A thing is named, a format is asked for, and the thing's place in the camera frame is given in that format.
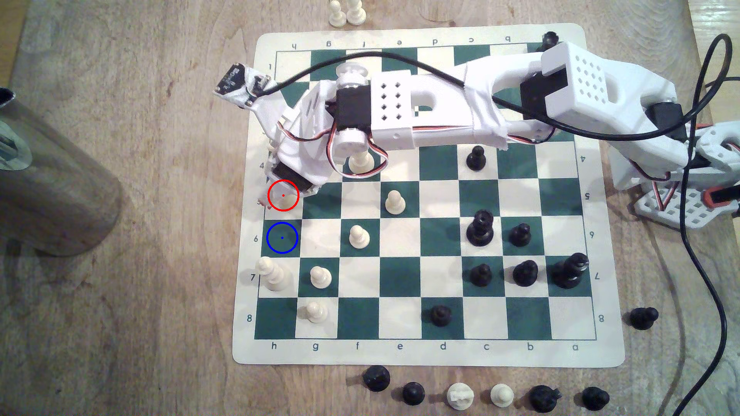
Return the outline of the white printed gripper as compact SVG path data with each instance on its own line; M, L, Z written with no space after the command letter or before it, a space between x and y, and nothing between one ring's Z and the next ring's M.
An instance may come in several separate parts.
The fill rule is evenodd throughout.
M288 179L302 198L316 195L335 171L326 154L328 131L334 118L326 102L335 102L336 82L321 80L288 107L282 91L254 100L254 114L269 138L272 152L265 163L268 178L257 204L272 209L267 189Z

